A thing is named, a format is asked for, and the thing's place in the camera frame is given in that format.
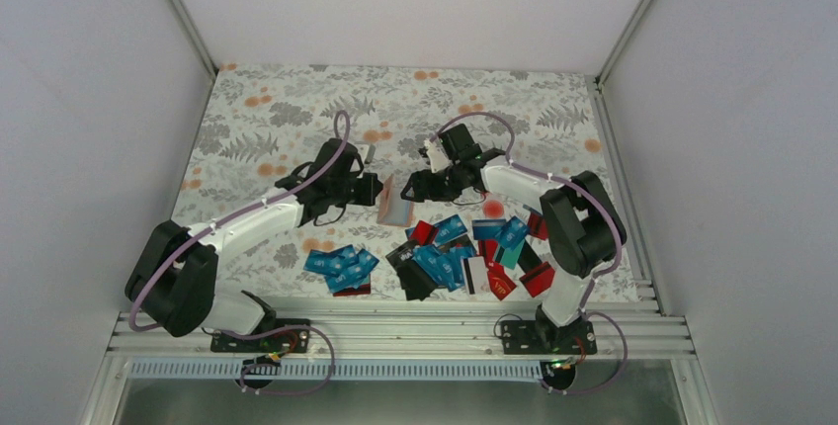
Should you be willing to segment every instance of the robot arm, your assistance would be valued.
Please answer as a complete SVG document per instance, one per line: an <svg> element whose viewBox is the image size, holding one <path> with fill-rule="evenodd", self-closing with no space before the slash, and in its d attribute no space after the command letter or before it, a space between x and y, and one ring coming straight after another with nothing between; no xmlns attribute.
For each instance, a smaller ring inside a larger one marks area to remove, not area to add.
<svg viewBox="0 0 838 425"><path fill-rule="evenodd" d="M176 249L193 235L209 228L209 234L183 252L178 266L166 269L142 302L142 308L172 336L189 334L198 327L249 334L275 326L273 312L257 297L236 290L217 289L215 274L243 251L281 232L316 220L331 206L372 206L382 189L374 173L363 173L365 155L347 143L328 170L295 195L268 203L290 191L326 165L339 149L341 140L332 138L315 160L297 167L279 180L261 198L262 206L249 204L218 220L181 226L167 220L151 232L126 284L126 296L135 301L154 273ZM308 168L306 175L302 170Z"/></svg>
<svg viewBox="0 0 838 425"><path fill-rule="evenodd" d="M547 345L572 338L584 322L579 307L592 287L594 268L614 258L616 252L602 214L568 187L510 166L502 150L482 151L463 125L441 133L440 140L447 162L441 160L441 153L431 153L432 169L414 173L402 197L416 202L453 201L463 189L473 188L541 207L550 250L561 269L556 271L536 312L537 329ZM306 167L308 174L318 171L335 156L339 145L336 138L326 142L313 162L278 181L261 198L261 206L251 204L230 214L230 222L218 222L223 227L215 228L214 220L186 227L172 220L158 225L126 284L126 296L136 300L165 259L191 240L192 235L207 231L201 242L195 242L178 257L178 266L163 272L142 302L143 309L175 337L198 327L239 334L275 327L273 312L257 297L247 292L216 290L217 267L264 239L317 219L331 206L372 206L382 189L381 182L377 175L363 173L363 157L351 144L316 181L281 202L268 203L307 181L308 175L302 176L301 171ZM605 208L625 243L626 232L596 175L583 172L572 181Z"/></svg>
<svg viewBox="0 0 838 425"><path fill-rule="evenodd" d="M536 312L542 340L554 349L584 326L580 305L593 288L594 270L616 255L614 236L599 210L575 190L548 177L525 173L506 160L504 152L482 151L460 124L439 135L448 163L429 157L432 168L411 175L402 197L422 202L453 201L465 188L507 196L531 208L539 207L545 219L550 251L557 270L546 298ZM428 153L427 146L422 153ZM435 169L434 165L446 165ZM585 171L571 182L591 195L617 227L621 245L626 230L599 178Z"/></svg>

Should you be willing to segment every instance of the floral tablecloth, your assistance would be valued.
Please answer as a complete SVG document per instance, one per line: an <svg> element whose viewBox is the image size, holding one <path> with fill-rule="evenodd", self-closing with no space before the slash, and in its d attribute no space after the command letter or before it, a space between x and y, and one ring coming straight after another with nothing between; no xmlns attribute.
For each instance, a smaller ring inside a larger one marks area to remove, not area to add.
<svg viewBox="0 0 838 425"><path fill-rule="evenodd" d="M336 111L352 117L350 141L373 143L368 170L400 188L426 167L417 149L457 114L492 112L516 132L514 158L544 171L597 173L611 193L602 145L584 76L580 74L416 69L369 66L226 64L218 73L189 162L173 219L182 225L219 216L258 198L295 166L313 160L330 136ZM506 147L508 134L488 118L465 120L484 147ZM463 194L462 202L479 200ZM505 216L526 220L523 207L501 200ZM415 219L438 221L459 213L470 226L485 218L481 205L417 204ZM336 212L323 219L332 218ZM531 239L536 252L545 242ZM346 244L379 257L372 293L355 298L404 299L384 255L405 241L404 229L377 224L377 208L349 206L329 226L306 225L265 240L218 270L218 281L260 297L329 297L322 277L302 270L310 249ZM516 269L513 278L519 277ZM637 301L628 260L602 278L593 301ZM465 291L436 290L431 298L468 300ZM477 299L496 300L491 292ZM529 299L523 287L506 300Z"/></svg>

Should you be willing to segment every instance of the red card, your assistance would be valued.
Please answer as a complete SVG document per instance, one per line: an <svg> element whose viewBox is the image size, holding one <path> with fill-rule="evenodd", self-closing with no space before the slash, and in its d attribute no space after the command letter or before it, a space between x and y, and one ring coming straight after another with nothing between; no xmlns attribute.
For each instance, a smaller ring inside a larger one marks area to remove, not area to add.
<svg viewBox="0 0 838 425"><path fill-rule="evenodd" d="M416 224L416 227L413 228L413 232L410 233L411 239L416 239L419 242L419 245L428 245L434 241L434 237L437 236L437 232L440 229L435 227L432 224L425 222L424 220L420 220L419 223Z"/></svg>
<svg viewBox="0 0 838 425"><path fill-rule="evenodd" d="M530 212L530 219L527 220L527 227L530 228L530 235L541 240L547 240L547 223L540 215Z"/></svg>
<svg viewBox="0 0 838 425"><path fill-rule="evenodd" d="M521 277L521 283L524 284L524 288L530 293L530 297L535 298L541 292L550 288L554 275L555 270L549 262L544 262L535 269L524 274L524 276Z"/></svg>
<svg viewBox="0 0 838 425"><path fill-rule="evenodd" d="M486 265L495 260L495 252L497 252L497 240L479 240L477 241L477 249L480 251L480 256L485 257Z"/></svg>
<svg viewBox="0 0 838 425"><path fill-rule="evenodd" d="M512 279L507 277L503 272L503 266L500 264L497 265L500 266L500 272L489 267L489 271L486 272L486 275L489 278L489 289L491 289L498 299L503 299L515 290L516 285L515 282L513 282Z"/></svg>

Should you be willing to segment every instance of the glass panel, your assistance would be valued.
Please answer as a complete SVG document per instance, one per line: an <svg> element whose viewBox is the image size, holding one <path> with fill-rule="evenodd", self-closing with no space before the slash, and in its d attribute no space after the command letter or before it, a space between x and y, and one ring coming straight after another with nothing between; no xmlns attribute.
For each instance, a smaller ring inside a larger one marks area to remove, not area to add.
<svg viewBox="0 0 838 425"><path fill-rule="evenodd" d="M573 388L607 379L616 364L591 361ZM274 382L294 389L308 382ZM630 361L610 388L581 397L547 395L523 382L333 382L305 397L241 393L233 381L129 380L122 425L428 423L685 423L668 361Z"/></svg>

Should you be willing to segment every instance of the white wall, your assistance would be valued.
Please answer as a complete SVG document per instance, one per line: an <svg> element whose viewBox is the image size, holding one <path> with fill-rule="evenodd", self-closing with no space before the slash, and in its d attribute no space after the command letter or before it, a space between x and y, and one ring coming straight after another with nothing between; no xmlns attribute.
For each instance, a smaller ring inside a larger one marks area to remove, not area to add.
<svg viewBox="0 0 838 425"><path fill-rule="evenodd" d="M184 0L230 61L599 72L639 0Z"/></svg>
<svg viewBox="0 0 838 425"><path fill-rule="evenodd" d="M722 423L838 422L838 0L657 0L606 83Z"/></svg>
<svg viewBox="0 0 838 425"><path fill-rule="evenodd" d="M165 0L0 15L0 423L76 423L210 79Z"/></svg>

